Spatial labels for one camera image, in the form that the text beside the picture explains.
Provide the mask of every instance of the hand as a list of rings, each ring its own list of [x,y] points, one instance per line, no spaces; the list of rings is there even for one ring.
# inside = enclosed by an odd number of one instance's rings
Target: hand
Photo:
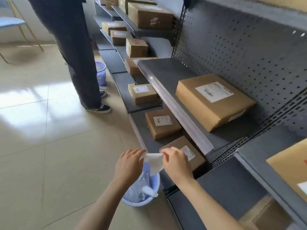
[[[179,189],[180,186],[194,180],[188,157],[183,151],[171,147],[162,149],[161,153],[164,154],[162,160],[164,170]]]
[[[119,182],[127,190],[141,175],[144,159],[140,157],[144,149],[127,150],[123,152],[116,164],[114,182]]]

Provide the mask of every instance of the dark pants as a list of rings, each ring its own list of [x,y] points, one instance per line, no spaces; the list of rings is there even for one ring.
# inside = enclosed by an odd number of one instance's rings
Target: dark pants
[[[101,105],[97,70],[80,0],[29,0],[43,25],[57,41],[80,101],[87,108]]]

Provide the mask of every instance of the sneaker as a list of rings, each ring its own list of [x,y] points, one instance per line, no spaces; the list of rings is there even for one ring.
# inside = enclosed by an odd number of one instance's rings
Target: sneaker
[[[105,97],[105,96],[107,96],[108,94],[107,94],[107,92],[106,91],[104,91],[104,90],[101,90],[100,91],[100,96],[101,97]]]
[[[111,112],[111,108],[107,105],[101,104],[99,109],[86,109],[87,111],[92,111],[98,114],[107,114]]]

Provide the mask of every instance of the tiled floor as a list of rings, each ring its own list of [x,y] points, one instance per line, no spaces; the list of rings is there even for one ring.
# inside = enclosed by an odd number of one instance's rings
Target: tiled floor
[[[119,155],[140,145],[113,79],[113,111],[85,111],[55,45],[0,46],[0,229],[72,229],[113,177]],[[101,57],[96,52],[96,60]],[[163,193],[121,203],[112,230],[179,229]]]

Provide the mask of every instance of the shoe sole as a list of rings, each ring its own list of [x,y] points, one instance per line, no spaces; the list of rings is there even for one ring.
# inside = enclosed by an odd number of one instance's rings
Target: shoe sole
[[[94,112],[94,113],[97,113],[97,114],[107,114],[107,113],[110,113],[112,111],[112,109],[108,109],[108,110],[105,110],[105,111],[94,111],[94,110],[88,110],[86,109],[87,111],[90,111],[90,112]]]
[[[107,96],[107,95],[108,95],[108,93],[105,92],[103,95],[101,95],[101,97],[105,97],[105,96]]]

